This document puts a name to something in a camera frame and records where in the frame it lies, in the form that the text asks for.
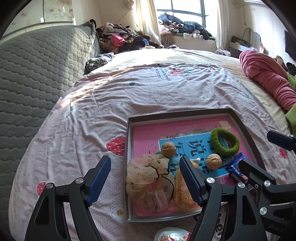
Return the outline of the dark shallow box tray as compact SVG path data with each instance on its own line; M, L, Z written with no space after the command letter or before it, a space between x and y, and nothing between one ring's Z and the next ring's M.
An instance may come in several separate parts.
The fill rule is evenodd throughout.
M260 168L264 168L260 153L246 126L230 108L129 118L125 138L125 165L127 166L131 159L139 163L141 155L160 154L162 145L172 142L177 148L176 155L169 162L169 170L173 175L179 168L180 157L187 156L198 164L206 177L213 177L221 184L235 185L235 181L226 171L226 167L234 159L233 156L223 158L222 165L217 170L206 167L207 157L215 152L210 142L211 132L215 128L224 128L236 135L240 143L239 152Z

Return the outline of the orange snack cake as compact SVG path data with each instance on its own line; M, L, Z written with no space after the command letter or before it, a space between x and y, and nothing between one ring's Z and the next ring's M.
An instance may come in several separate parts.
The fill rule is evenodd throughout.
M193 201L180 169L177 169L175 176L174 203L181 211L193 211L200 208Z

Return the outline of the window with dark frame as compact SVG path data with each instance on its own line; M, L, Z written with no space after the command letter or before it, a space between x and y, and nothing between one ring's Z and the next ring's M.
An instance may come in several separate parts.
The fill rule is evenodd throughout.
M184 22L196 22L206 27L205 1L203 0L157 0L156 12L175 16Z

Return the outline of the walnut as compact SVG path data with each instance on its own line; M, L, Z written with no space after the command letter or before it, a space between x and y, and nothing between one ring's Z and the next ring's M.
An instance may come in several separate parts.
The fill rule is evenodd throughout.
M161 153L166 158L172 158L176 155L176 146L173 142L165 142L161 147Z
M206 159L206 167L211 170L217 170L222 165L222 159L218 154L210 154Z

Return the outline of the grey quilted headboard cover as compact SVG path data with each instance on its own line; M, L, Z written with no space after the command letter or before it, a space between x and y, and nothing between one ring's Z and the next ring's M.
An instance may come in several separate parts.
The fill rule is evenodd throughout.
M1 43L1 221L18 165L58 99L100 53L96 25L48 27Z

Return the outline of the white side desk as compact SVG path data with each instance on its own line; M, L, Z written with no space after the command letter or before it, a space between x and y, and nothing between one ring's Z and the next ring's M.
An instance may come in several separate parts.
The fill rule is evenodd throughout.
M268 54L267 49L262 45L260 37L251 37L250 41L233 36L228 42L229 52L232 57L239 58L239 55L246 50L256 50L260 53Z

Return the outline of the green fuzzy hair scrunchie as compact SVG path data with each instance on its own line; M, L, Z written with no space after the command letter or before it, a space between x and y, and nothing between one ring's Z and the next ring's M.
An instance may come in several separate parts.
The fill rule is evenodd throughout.
M224 157L233 156L240 148L238 137L224 128L212 130L210 143L217 154Z

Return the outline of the dark patterned cloth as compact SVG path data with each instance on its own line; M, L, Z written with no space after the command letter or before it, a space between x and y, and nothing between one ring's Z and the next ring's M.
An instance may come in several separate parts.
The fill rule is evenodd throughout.
M106 65L113 58L114 58L114 53L110 52L110 53L96 55L95 57L87 60L85 64L84 75L89 74L93 70Z

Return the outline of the white wall cabinet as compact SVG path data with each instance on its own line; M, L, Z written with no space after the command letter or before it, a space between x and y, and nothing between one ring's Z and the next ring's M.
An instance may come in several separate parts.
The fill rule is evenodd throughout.
M39 28L76 25L72 1L31 1L12 20L1 42Z

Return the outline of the green cloth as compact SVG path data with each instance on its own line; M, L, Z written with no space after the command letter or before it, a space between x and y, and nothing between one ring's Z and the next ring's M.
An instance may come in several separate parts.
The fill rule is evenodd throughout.
M290 83L292 89L295 91L295 76L287 73L287 80ZM291 134L295 136L295 125L296 125L296 113L295 113L295 104L285 115L287 124L289 126Z

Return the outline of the blue snack packet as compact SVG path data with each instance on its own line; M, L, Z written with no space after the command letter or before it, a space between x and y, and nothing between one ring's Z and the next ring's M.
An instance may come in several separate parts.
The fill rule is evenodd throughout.
M239 169L238 164L243 159L247 159L241 152L238 153L233 161L225 168L226 171L229 173L229 176L236 182L242 182L243 184L248 183L248 177L245 176Z

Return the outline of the red egg-shaped wrapped toy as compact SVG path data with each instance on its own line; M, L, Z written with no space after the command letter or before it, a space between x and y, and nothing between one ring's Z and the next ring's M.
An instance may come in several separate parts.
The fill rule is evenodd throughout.
M166 227L159 230L155 236L154 241L188 241L191 233L176 227Z

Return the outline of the clothes pile on windowsill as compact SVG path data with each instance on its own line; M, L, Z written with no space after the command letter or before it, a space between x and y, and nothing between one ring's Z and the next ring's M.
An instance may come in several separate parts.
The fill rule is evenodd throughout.
M215 40L202 25L196 22L183 22L175 16L167 13L158 16L159 24L166 28L173 35L189 34L192 37L203 38L204 40Z

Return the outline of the clothes pile beside bed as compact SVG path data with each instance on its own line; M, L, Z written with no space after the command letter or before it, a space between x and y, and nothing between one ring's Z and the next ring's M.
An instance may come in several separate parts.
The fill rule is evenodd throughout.
M103 53L118 54L140 49L161 49L164 48L141 32L136 32L130 26L121 24L106 23L96 29L98 43Z

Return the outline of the pink rolled blanket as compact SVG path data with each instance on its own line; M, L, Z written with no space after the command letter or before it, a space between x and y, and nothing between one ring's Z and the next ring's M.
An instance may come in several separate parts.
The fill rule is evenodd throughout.
M239 60L245 75L257 82L286 111L295 105L295 90L287 72L273 58L255 50L243 51Z

